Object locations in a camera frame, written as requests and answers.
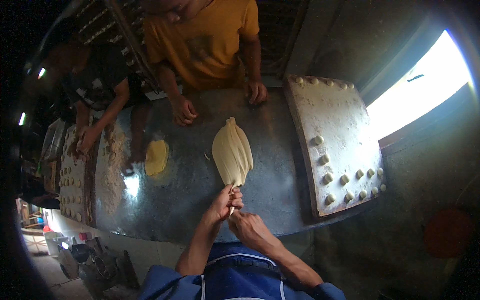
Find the flattened dough disc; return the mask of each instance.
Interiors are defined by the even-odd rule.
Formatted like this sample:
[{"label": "flattened dough disc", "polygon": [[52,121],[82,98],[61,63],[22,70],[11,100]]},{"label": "flattened dough disc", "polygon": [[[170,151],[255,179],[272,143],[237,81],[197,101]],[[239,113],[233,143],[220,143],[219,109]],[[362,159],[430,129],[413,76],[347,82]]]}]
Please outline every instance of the flattened dough disc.
[{"label": "flattened dough disc", "polygon": [[249,170],[253,169],[253,157],[245,132],[230,117],[227,124],[215,136],[212,156],[225,185],[233,187],[245,184]]},{"label": "flattened dough disc", "polygon": [[168,145],[164,140],[152,141],[148,144],[145,173],[148,176],[160,173],[165,169],[168,160]]}]

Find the bright window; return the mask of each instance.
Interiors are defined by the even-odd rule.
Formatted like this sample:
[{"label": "bright window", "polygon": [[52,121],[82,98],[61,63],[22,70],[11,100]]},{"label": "bright window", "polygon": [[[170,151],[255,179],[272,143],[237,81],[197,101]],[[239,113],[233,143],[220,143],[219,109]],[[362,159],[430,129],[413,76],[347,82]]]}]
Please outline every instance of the bright window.
[{"label": "bright window", "polygon": [[374,137],[380,140],[413,122],[468,81],[467,65],[445,30],[407,74],[367,107]]}]

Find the steel work surface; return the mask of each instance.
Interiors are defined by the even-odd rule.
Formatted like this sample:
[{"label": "steel work surface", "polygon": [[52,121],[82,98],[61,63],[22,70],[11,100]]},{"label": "steel work surface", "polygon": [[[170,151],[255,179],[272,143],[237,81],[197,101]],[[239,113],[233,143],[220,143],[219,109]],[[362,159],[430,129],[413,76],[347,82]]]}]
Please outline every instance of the steel work surface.
[{"label": "steel work surface", "polygon": [[[305,164],[283,90],[269,89],[269,95],[267,103],[253,107],[239,89],[203,92],[200,100],[194,101],[200,116],[187,127],[172,122],[167,99],[154,101],[145,139],[166,141],[167,166],[162,173],[149,177],[144,164],[136,164],[135,175],[128,180],[138,181],[138,191],[123,191],[118,208],[110,214],[102,209],[101,199],[107,191],[97,183],[96,228],[144,240],[188,243],[202,214],[223,188],[211,150],[216,133],[229,117],[235,117],[245,131],[253,154],[253,169],[241,187],[243,211],[261,216],[274,235],[328,225],[358,213],[360,206],[365,209],[359,205],[340,214],[313,219]],[[130,111],[123,110],[116,125],[126,133],[124,151],[128,155]],[[106,163],[98,157],[97,170]],[[231,241],[237,238],[224,222],[216,242]]]}]

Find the man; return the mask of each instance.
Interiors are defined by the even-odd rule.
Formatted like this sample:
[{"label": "man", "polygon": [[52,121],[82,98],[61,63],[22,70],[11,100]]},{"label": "man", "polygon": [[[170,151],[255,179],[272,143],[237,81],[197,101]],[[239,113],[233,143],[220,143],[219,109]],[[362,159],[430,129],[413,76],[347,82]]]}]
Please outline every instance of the man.
[{"label": "man", "polygon": [[[195,229],[175,271],[154,265],[138,299],[345,299],[343,292],[290,253],[258,215],[242,213],[227,185]],[[229,215],[229,208],[236,209]],[[222,221],[241,243],[215,244]]]},{"label": "man", "polygon": [[[61,79],[72,105],[75,105],[76,141],[81,141],[74,155],[88,155],[103,129],[118,113],[128,107],[131,112],[131,163],[143,160],[143,129],[151,104],[142,93],[140,79],[129,69],[120,47],[114,44],[85,46],[75,38],[73,20],[62,20],[44,46],[42,63],[50,76]],[[104,111],[100,119],[89,125],[90,110]]]},{"label": "man", "polygon": [[[197,117],[185,96],[195,91],[244,87],[252,92],[251,104],[260,104],[268,93],[260,76],[258,8],[254,0],[144,0],[145,44],[157,80],[173,108],[174,121],[182,126]],[[238,57],[243,41],[248,82]],[[183,84],[180,94],[173,70]]]}]

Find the white stripe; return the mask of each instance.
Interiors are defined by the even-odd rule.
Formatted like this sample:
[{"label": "white stripe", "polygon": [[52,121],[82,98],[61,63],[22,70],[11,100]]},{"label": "white stripe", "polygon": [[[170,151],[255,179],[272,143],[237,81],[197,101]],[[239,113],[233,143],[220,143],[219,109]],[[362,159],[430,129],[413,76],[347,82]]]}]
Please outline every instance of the white stripe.
[{"label": "white stripe", "polygon": [[219,258],[216,258],[210,262],[207,263],[206,267],[208,267],[209,265],[211,264],[214,264],[216,263],[217,261],[221,260],[221,259],[224,259],[224,258],[227,258],[227,257],[232,257],[232,256],[248,256],[248,257],[253,257],[253,258],[258,258],[258,259],[262,259],[264,261],[268,261],[269,263],[271,263],[274,267],[276,266],[276,264],[269,260],[268,258],[264,258],[264,257],[261,257],[261,256],[257,256],[257,255],[252,255],[252,254],[245,254],[245,253],[235,253],[235,254],[229,254],[229,255],[225,255],[225,256],[221,256]]},{"label": "white stripe", "polygon": [[205,278],[202,274],[202,300],[205,300]]},{"label": "white stripe", "polygon": [[280,280],[280,296],[282,300],[285,300],[285,294],[283,293],[283,280]]}]

